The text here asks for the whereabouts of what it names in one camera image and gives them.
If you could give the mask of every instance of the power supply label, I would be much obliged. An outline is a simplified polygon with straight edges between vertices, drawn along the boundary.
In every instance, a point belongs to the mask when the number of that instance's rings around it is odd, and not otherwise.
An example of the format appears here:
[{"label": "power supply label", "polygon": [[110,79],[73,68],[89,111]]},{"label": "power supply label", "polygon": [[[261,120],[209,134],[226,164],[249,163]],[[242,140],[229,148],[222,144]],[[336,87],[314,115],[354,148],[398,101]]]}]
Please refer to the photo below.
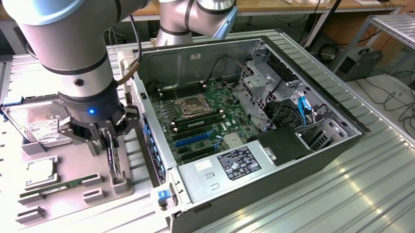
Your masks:
[{"label": "power supply label", "polygon": [[233,181],[261,170],[261,165],[249,147],[240,148],[238,150],[219,155],[218,159]]}]

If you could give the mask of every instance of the blue pcie slot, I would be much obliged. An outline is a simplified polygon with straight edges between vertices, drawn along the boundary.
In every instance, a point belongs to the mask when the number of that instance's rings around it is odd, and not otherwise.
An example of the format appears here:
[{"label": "blue pcie slot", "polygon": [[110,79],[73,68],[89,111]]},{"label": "blue pcie slot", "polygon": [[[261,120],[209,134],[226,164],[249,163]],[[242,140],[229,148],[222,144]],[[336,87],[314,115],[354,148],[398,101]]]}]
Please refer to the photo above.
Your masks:
[{"label": "blue pcie slot", "polygon": [[210,132],[207,132],[207,133],[205,133],[205,134],[202,134],[199,136],[195,136],[195,137],[185,139],[185,140],[182,140],[179,142],[175,142],[175,147],[181,147],[181,146],[185,146],[185,145],[191,144],[194,142],[198,142],[198,141],[202,141],[205,139],[209,139],[210,136],[213,135],[213,132],[214,132],[214,130],[211,130]]}]

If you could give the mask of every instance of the white sticker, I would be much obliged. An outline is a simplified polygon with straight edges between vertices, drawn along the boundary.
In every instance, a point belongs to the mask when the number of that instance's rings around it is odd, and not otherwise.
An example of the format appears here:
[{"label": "white sticker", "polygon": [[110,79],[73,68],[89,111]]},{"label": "white sticker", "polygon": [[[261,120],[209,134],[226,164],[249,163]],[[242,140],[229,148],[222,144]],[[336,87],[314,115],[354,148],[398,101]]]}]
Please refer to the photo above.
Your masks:
[{"label": "white sticker", "polygon": [[210,162],[210,160],[205,160],[205,161],[197,163],[195,166],[197,166],[197,170],[202,171],[202,170],[213,167],[213,163]]},{"label": "white sticker", "polygon": [[191,55],[191,56],[190,56],[190,59],[191,59],[191,60],[197,60],[197,59],[201,59],[201,57],[202,57],[202,54],[198,53],[198,54]]},{"label": "white sticker", "polygon": [[57,142],[69,138],[58,133],[58,119],[29,123],[26,126],[41,143]]}]

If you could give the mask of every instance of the hard drive label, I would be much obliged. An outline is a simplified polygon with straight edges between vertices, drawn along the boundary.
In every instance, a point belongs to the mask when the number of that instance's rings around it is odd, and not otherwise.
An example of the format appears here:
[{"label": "hard drive label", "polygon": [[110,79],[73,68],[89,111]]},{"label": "hard drive label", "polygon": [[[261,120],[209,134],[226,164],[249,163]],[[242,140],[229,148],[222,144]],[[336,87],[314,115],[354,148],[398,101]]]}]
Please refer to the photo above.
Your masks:
[{"label": "hard drive label", "polygon": [[237,180],[262,169],[249,147],[218,156],[230,180]]},{"label": "hard drive label", "polygon": [[57,142],[67,138],[58,133],[58,119],[29,123],[26,126],[41,143]]}]

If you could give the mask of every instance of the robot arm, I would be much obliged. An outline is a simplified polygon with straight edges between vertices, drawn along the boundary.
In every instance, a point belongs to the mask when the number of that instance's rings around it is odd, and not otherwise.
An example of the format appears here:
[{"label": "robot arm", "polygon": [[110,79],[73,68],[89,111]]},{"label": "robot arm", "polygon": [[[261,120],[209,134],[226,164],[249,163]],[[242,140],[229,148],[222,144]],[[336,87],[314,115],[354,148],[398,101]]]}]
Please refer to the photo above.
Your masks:
[{"label": "robot arm", "polygon": [[[54,74],[70,112],[59,132],[101,142],[129,133],[138,112],[122,106],[103,34],[150,0],[3,0],[38,59]],[[234,0],[161,0],[159,45],[191,42],[191,32],[223,38],[237,18]]]}]

